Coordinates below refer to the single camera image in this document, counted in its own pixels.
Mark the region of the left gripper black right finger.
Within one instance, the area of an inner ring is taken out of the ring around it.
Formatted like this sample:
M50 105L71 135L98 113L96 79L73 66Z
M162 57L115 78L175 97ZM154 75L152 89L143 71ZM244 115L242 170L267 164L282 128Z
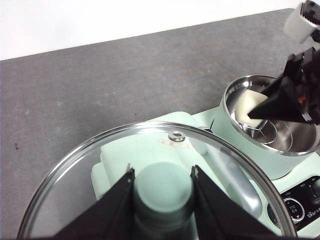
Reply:
M275 240L278 237L231 200L198 166L191 169L200 240Z

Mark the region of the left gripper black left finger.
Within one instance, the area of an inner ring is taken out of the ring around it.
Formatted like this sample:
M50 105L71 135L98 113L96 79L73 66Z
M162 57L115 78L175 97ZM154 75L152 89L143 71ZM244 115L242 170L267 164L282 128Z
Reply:
M133 235L135 170L124 175L94 205L53 236L55 240L130 240Z

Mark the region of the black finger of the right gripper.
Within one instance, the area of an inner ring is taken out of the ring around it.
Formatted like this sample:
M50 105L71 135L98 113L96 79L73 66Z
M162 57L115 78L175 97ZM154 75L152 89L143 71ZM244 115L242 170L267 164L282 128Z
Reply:
M251 119L310 123L311 121L291 121L294 117L296 100L292 56L288 57L283 72L284 75L279 90L254 107L248 113L248 116Z
M284 77L284 72L281 73L275 80L273 80L270 85L268 85L266 88L264 88L261 93L268 98L271 97L273 94L275 94L281 86L282 80Z

